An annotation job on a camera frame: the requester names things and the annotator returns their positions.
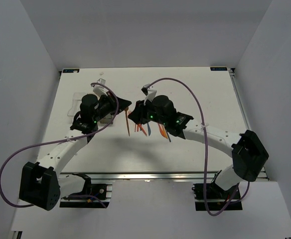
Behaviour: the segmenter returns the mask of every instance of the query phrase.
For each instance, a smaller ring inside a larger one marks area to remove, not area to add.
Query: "white tabletop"
[[[144,99],[141,87],[162,78],[173,77],[185,82],[198,97],[205,120],[214,127],[232,132],[245,132],[243,117],[233,85],[227,71],[211,71],[209,67],[173,68],[108,68],[80,69],[79,73],[63,73],[43,141],[64,138],[72,118],[67,116],[75,93],[92,93],[90,84],[99,78],[106,80],[118,97],[133,102]],[[181,84],[171,81],[154,86],[157,95],[167,95],[175,108],[192,115],[199,121],[198,107]],[[67,164],[64,172],[193,172],[203,171],[204,145],[198,142],[171,137],[170,143],[162,137],[158,125],[151,122],[151,136],[134,132],[130,121],[128,136],[124,113],[114,124],[97,134]],[[54,145],[40,149],[39,157],[47,154]],[[209,148],[209,171],[218,171],[232,163],[224,153]]]

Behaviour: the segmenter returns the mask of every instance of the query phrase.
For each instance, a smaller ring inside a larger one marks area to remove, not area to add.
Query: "orange stick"
[[[145,136],[147,136],[146,131],[145,131],[144,128],[141,126],[141,124],[138,124],[138,126],[140,127],[140,130],[142,130],[142,132],[145,134]]]
[[[161,128],[161,125],[159,123],[157,125],[159,126],[159,130],[160,130],[161,135],[163,137],[165,137],[166,139],[168,139],[164,127],[162,126],[162,128]]]
[[[128,135],[129,135],[129,137],[130,137],[130,129],[129,129],[129,122],[128,122],[128,109],[129,109],[129,108],[126,108],[126,109],[125,109],[125,114],[126,114],[126,123],[127,123]]]

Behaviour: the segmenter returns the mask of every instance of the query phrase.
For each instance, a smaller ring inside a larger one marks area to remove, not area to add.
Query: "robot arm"
[[[205,142],[203,128],[206,127],[209,146],[232,157],[233,164],[215,175],[210,184],[211,191],[228,196],[228,190],[239,182],[256,180],[269,155],[254,132],[247,130],[238,134],[201,125],[192,116],[177,112],[167,96],[156,97],[156,90],[146,86],[142,91],[145,100],[137,101],[134,111],[128,116],[134,123],[154,121],[164,125],[173,136],[201,143]]]
[[[75,115],[65,137],[68,140],[58,144],[35,163],[27,162],[24,165],[19,190],[20,199],[49,211],[57,204],[59,198],[70,194],[90,194],[91,179],[87,175],[78,173],[59,178],[59,174],[73,156],[90,142],[94,135],[88,134],[98,130],[98,122],[116,111],[116,101],[110,92],[96,86],[94,92],[100,98],[92,94],[82,98],[80,112]],[[118,113],[131,105],[130,101],[120,98],[118,101]]]

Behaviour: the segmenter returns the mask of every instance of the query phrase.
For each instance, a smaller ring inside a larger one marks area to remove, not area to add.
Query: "gray wall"
[[[17,149],[39,142],[58,72],[19,0],[0,0],[0,166]],[[2,179],[17,201],[22,165],[36,151],[16,157]],[[0,197],[0,239],[6,238],[14,208]]]
[[[21,0],[51,59],[67,67],[239,62],[271,0]]]
[[[274,0],[240,60],[239,91],[291,215],[291,1]]]

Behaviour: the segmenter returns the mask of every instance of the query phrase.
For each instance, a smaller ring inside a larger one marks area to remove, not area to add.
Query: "blue object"
[[[170,135],[169,135],[169,133],[168,133],[167,131],[165,131],[165,132],[166,132],[167,138],[168,138],[169,141],[171,142],[171,139],[170,139]]]
[[[96,195],[95,195],[95,197],[97,197],[99,195],[99,193],[97,193]],[[94,198],[90,198],[90,200],[91,200],[91,202],[93,202],[95,199]]]
[[[146,123],[146,124],[147,124],[147,133],[150,136],[150,134],[151,134],[150,125],[149,125],[149,123]]]

